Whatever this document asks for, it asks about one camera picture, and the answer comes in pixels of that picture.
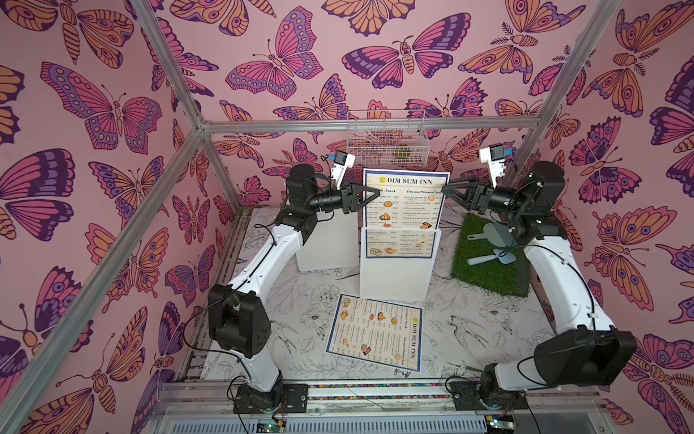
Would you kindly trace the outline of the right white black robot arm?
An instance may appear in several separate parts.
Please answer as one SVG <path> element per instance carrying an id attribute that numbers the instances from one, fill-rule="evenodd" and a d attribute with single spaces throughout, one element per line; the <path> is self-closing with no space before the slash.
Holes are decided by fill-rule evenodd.
<path id="1" fill-rule="evenodd" d="M 551 161 L 535 163 L 517 188 L 491 187 L 474 176 L 446 184 L 442 192 L 470 212 L 504 218 L 513 238 L 506 251 L 522 251 L 544 287 L 557 334 L 532 356 L 491 363 L 479 393 L 488 403 L 522 392 L 565 385 L 611 385 L 637 343 L 603 311 L 578 270 L 565 228 L 551 209 L 566 186 L 565 172 Z"/>

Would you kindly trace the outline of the dim sum menu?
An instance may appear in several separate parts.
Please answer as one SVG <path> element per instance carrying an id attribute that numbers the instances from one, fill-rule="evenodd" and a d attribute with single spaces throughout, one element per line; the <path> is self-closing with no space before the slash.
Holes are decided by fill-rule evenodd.
<path id="1" fill-rule="evenodd" d="M 419 373 L 423 325 L 420 307 L 341 294 L 325 351 Z"/>
<path id="2" fill-rule="evenodd" d="M 366 257 L 433 258 L 448 181 L 444 172 L 365 168 L 364 185 L 379 191 L 365 195 Z"/>

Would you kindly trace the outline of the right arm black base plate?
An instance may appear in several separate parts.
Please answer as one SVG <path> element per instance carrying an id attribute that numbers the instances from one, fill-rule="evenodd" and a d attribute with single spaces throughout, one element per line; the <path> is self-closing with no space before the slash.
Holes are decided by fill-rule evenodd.
<path id="1" fill-rule="evenodd" d="M 528 410 L 520 392 L 507 392 L 491 383 L 455 378 L 446 384 L 456 410 Z"/>

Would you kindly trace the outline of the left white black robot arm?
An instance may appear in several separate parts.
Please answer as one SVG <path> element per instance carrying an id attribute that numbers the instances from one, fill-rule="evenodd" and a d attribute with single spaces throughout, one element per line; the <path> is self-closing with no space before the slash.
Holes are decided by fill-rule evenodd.
<path id="1" fill-rule="evenodd" d="M 271 322 L 264 302 L 287 262 L 301 250 L 320 224 L 319 213 L 357 213 L 380 196 L 361 184 L 343 183 L 354 166 L 354 156 L 334 156 L 327 185 L 311 164 L 299 164 L 286 179 L 287 199 L 266 229 L 269 238 L 240 274 L 230 283 L 216 284 L 208 293 L 208 330 L 222 352 L 235 356 L 247 374 L 249 391 L 278 405 L 283 376 L 269 350 Z"/>

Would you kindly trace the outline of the white narrow rack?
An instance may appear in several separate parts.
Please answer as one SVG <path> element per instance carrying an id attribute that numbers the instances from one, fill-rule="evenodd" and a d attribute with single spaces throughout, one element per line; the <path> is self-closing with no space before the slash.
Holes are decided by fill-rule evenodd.
<path id="1" fill-rule="evenodd" d="M 361 231 L 361 298 L 396 302 L 426 299 L 437 258 L 439 229 Z"/>

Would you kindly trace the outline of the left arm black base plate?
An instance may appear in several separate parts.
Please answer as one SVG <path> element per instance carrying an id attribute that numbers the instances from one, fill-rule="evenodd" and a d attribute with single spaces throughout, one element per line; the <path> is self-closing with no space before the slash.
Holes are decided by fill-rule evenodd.
<path id="1" fill-rule="evenodd" d="M 306 383 L 280 383 L 270 392 L 260 392 L 247 384 L 238 387 L 234 398 L 236 414 L 305 413 L 308 403 Z"/>

